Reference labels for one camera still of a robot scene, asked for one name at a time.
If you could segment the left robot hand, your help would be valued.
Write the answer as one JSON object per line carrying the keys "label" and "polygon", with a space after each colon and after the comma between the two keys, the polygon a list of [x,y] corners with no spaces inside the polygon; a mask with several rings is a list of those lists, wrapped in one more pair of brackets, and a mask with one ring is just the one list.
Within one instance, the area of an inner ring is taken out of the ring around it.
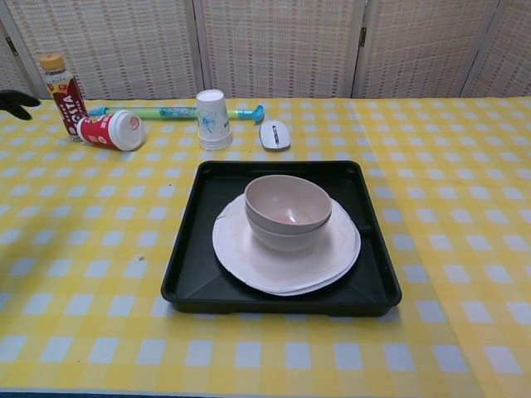
{"label": "left robot hand", "polygon": [[5,111],[20,120],[31,120],[32,116],[26,107],[37,107],[41,104],[39,99],[17,90],[0,90],[0,111]]}

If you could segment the beige bowl with pink stain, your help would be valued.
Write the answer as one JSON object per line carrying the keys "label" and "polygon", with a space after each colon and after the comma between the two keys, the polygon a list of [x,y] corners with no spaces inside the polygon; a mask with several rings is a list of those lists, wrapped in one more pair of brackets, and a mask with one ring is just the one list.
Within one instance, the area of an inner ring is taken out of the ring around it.
{"label": "beige bowl with pink stain", "polygon": [[244,190],[247,218],[280,235],[299,235],[319,228],[331,217],[333,205],[320,186],[300,177],[258,177]]}

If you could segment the plain beige bowl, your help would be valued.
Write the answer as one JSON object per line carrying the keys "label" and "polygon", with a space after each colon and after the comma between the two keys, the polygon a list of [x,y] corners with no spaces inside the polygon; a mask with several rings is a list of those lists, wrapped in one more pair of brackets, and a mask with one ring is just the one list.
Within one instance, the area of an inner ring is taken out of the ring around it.
{"label": "plain beige bowl", "polygon": [[296,252],[306,250],[310,246],[315,245],[324,235],[328,221],[317,227],[316,229],[295,235],[283,235],[267,231],[258,226],[249,216],[246,217],[248,224],[253,232],[254,237],[263,245],[272,250],[279,252]]}

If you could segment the black square plastic tray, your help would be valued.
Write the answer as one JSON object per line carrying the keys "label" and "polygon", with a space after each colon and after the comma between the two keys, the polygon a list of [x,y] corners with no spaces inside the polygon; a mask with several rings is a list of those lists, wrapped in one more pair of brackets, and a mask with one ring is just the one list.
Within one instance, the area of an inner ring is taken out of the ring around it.
{"label": "black square plastic tray", "polygon": [[[361,253],[339,281],[314,293],[279,297],[247,286],[224,269],[212,244],[222,209],[252,179],[285,174],[322,187],[361,233]],[[361,167],[347,161],[206,161],[197,168],[161,294],[185,313],[302,313],[378,317],[402,299]]]}

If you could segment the Costa coffee bottle yellow cap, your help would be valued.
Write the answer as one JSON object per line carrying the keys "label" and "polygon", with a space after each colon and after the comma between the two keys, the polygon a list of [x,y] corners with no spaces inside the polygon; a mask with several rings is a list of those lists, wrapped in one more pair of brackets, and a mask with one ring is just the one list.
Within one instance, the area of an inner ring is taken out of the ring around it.
{"label": "Costa coffee bottle yellow cap", "polygon": [[58,53],[42,55],[39,62],[45,72],[46,87],[59,109],[68,136],[72,141],[80,142],[77,124],[88,116],[88,112],[76,78],[66,69],[64,59]]}

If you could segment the red paper cup white lid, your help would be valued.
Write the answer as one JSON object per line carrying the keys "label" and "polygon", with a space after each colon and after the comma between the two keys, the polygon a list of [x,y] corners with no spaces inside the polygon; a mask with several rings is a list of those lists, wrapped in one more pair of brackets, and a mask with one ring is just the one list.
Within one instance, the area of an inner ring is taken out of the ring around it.
{"label": "red paper cup white lid", "polygon": [[128,152],[141,147],[145,141],[143,121],[128,110],[81,119],[76,132],[83,141]]}

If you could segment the yellow checked tablecloth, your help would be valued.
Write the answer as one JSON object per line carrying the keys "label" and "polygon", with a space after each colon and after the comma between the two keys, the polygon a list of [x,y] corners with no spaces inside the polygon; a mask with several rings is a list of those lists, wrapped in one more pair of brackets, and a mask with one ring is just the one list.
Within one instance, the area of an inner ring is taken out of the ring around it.
{"label": "yellow checked tablecloth", "polygon": [[[0,114],[0,395],[479,396],[352,99],[268,99],[294,138],[250,122],[207,152],[192,122],[151,122],[121,153],[71,142],[55,105]],[[380,318],[185,314],[160,287],[199,163],[344,160],[363,169],[402,287]],[[136,260],[144,255],[144,260]]]}
{"label": "yellow checked tablecloth", "polygon": [[480,390],[531,398],[531,97],[352,108]]}

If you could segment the green blue toy water pump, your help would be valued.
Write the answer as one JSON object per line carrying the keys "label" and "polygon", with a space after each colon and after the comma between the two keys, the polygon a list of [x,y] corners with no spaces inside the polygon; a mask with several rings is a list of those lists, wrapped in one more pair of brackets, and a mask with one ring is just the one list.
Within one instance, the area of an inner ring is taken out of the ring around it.
{"label": "green blue toy water pump", "polygon": [[[101,116],[114,114],[120,110],[126,110],[136,114],[142,120],[180,120],[195,119],[198,116],[195,107],[109,107],[97,106],[88,111],[89,116]],[[229,119],[252,120],[255,124],[261,123],[265,118],[265,111],[262,105],[255,109],[229,109],[227,111]]]}

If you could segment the white computer mouse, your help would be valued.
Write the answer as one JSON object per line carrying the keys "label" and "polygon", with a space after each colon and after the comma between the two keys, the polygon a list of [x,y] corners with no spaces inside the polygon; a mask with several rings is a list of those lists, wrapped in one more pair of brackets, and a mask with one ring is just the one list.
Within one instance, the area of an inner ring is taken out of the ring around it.
{"label": "white computer mouse", "polygon": [[284,151],[290,148],[290,131],[279,120],[263,122],[260,126],[259,135],[261,145],[267,151]]}

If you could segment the woven bamboo folding screen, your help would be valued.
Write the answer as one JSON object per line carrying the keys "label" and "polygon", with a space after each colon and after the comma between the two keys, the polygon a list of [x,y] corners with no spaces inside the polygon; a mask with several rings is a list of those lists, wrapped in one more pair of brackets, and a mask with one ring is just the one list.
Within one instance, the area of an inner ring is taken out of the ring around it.
{"label": "woven bamboo folding screen", "polygon": [[0,0],[0,88],[93,100],[531,96],[531,0]]}

